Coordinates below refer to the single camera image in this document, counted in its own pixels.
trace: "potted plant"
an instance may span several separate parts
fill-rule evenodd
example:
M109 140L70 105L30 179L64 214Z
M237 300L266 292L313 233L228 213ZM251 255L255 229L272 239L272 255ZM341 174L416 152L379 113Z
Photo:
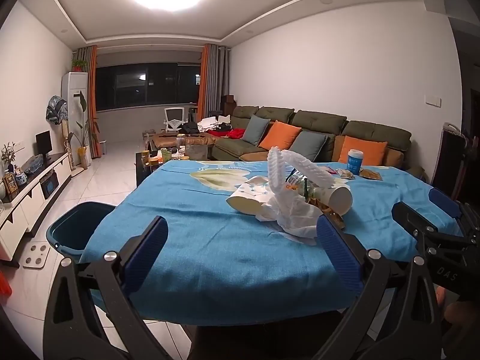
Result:
M68 142L71 141L72 137L75 137L78 142L80 143L80 147L77 149L78 156L80 157L80 163L82 165L83 169L87 169L91 163L92 163L92 157L88 155L90 153L90 147L87 144L87 135L88 135L88 118L85 120L85 112L87 110L87 102L85 100L85 97L80 91L78 94L74 94L74 97L79 97L80 98L80 105L82 107L82 124L77 122L78 127L80 128L80 138L77 137L77 135L74 132L71 132L68 134ZM100 132L100 128L98 127L98 124L96 120L94 120L94 125L95 128L97 129L98 132ZM92 132L92 138L93 140L98 143L98 137L95 132Z
M71 62L71 70L74 72L81 72L83 68L87 66L87 62L82 59L73 59Z
M14 171L13 162L15 161L15 150L14 150L14 143L8 142L8 145L3 145L3 149L1 151L1 160L7 164L7 169L9 172Z

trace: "black monitor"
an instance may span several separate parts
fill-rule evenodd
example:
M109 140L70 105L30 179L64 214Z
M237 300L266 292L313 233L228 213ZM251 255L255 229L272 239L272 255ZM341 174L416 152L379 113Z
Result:
M48 160L47 154L52 150L52 140L50 139L50 131L45 131L35 135L37 140L38 154L43 154L43 159Z

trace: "blue trash can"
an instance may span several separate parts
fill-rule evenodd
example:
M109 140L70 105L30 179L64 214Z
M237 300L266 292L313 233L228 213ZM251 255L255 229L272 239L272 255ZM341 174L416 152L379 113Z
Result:
M77 263L97 226L114 209L110 204L80 203L48 228L46 240L58 253Z

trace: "gray pillow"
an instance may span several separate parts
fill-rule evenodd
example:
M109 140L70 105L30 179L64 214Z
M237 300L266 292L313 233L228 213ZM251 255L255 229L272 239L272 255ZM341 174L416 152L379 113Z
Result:
M265 134L268 123L270 123L270 119L263 119L261 117L252 115L241 139L245 142L251 143L252 145L258 146L263 134Z
M301 131L289 150L303 155L310 161L315 161L326 140L326 135L311 131Z

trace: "white cup lid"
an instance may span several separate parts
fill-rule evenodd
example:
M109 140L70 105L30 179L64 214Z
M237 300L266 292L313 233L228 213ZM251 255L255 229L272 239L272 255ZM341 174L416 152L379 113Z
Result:
M353 158L363 159L363 151L350 149L349 156Z

